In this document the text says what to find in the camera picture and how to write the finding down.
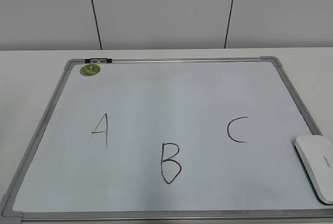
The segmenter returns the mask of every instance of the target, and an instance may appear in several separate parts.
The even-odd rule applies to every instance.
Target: green magnet
[[[97,64],[88,64],[80,69],[80,74],[85,77],[91,77],[100,72],[100,66]]]

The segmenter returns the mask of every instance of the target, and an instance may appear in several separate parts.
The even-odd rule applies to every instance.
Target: table surface
[[[0,198],[15,174],[69,59],[276,56],[323,135],[333,140],[333,48],[0,52]]]

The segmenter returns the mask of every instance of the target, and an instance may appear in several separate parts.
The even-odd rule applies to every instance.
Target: gray frame
[[[7,193],[0,202],[0,224],[21,223],[22,221],[112,221],[120,223],[221,223],[221,222],[297,222],[297,221],[332,221],[333,209],[300,209],[300,210],[213,210],[213,211],[118,211],[118,212],[66,212],[66,213],[22,213],[12,210],[15,197],[19,191],[25,173],[42,139],[46,126],[60,98],[63,87],[71,69],[78,64],[133,64],[133,63],[230,63],[230,62],[271,62],[279,73],[283,83],[303,116],[312,134],[321,132],[306,109],[300,96],[288,79],[280,61],[273,56],[244,58],[209,58],[209,59],[72,59],[52,95],[44,115],[29,143],[23,159],[15,173]]]

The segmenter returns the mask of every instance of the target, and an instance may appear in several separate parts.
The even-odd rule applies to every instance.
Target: whiteboard surface
[[[271,63],[112,64],[92,77],[81,67],[71,71],[13,210],[326,207],[292,146],[310,131]],[[88,143],[104,113],[108,149],[104,133]],[[226,129],[243,116],[229,129],[246,141],[237,143]],[[161,176],[163,142],[180,147],[182,171],[170,185]]]

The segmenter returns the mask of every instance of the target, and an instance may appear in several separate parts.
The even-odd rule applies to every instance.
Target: white eraser
[[[333,204],[333,144],[321,135],[301,135],[296,149],[321,201]]]

